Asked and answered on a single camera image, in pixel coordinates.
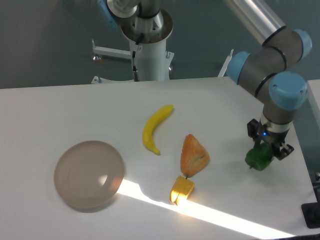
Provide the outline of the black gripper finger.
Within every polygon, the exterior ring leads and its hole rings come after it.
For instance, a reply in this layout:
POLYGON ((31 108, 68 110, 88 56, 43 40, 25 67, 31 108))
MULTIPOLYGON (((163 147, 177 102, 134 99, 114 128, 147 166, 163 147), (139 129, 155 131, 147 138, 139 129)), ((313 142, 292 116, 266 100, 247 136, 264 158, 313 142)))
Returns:
POLYGON ((247 134, 252 138, 254 148, 258 147, 262 141, 261 126, 261 123, 254 118, 247 123, 247 134))
POLYGON ((294 151, 294 147, 283 142, 271 144, 272 159, 282 160, 294 151))

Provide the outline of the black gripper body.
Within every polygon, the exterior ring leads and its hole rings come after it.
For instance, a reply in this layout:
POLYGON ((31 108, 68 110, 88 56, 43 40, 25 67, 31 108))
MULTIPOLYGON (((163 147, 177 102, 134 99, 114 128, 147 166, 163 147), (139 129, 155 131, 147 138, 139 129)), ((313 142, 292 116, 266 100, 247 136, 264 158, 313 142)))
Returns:
POLYGON ((292 123, 293 122, 291 121, 286 124, 277 124, 270 121, 265 116, 261 116, 259 120, 258 135, 265 143, 280 148, 285 143, 286 136, 292 123))

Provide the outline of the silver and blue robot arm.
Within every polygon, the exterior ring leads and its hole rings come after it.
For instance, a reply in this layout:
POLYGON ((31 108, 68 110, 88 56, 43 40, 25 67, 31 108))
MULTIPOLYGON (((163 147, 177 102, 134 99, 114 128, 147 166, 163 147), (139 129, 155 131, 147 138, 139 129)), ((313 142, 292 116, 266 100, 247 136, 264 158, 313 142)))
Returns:
MULTIPOLYGON (((293 151, 285 138, 307 93, 306 81, 288 68, 309 54, 312 40, 303 30, 288 29, 263 0, 228 0, 226 5, 262 51, 230 54, 222 72, 263 104, 260 119, 247 124, 248 136, 255 146, 267 143, 272 156, 282 160, 293 151)), ((94 46, 93 52, 129 59, 136 82, 168 80, 174 55, 166 50, 166 43, 173 20, 159 1, 99 0, 97 6, 108 24, 121 27, 129 50, 94 46)))

